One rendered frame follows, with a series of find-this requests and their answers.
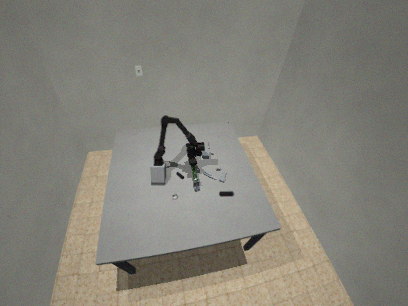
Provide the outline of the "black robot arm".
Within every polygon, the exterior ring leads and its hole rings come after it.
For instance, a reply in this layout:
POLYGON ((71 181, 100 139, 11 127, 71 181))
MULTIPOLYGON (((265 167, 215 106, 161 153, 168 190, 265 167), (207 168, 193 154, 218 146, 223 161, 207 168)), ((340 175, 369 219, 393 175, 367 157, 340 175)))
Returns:
POLYGON ((178 118, 176 119, 170 119, 170 118, 172 117, 164 116, 161 118, 162 128, 161 128, 160 142, 159 142, 157 152, 155 153, 156 155, 154 155, 154 166, 162 166, 163 164, 162 156, 165 154, 166 147, 164 147, 164 141, 165 141, 166 128, 167 128, 168 123, 175 123, 180 128, 180 130, 185 134, 187 140, 189 141, 189 143, 186 144, 186 147, 188 147, 189 152, 194 152, 194 151, 196 152, 195 157, 201 156, 202 151, 205 151, 204 142, 197 143, 195 136, 191 134, 184 127, 184 125, 180 122, 178 118))

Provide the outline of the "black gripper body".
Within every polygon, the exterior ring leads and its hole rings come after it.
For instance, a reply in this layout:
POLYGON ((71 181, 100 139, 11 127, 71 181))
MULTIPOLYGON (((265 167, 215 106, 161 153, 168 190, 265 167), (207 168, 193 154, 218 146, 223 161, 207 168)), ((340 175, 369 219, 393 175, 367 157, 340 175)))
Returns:
POLYGON ((188 148, 186 148, 188 152, 188 157, 190 157, 189 164, 190 165, 197 165, 197 160, 195 159, 195 151, 194 152, 189 152, 188 148))

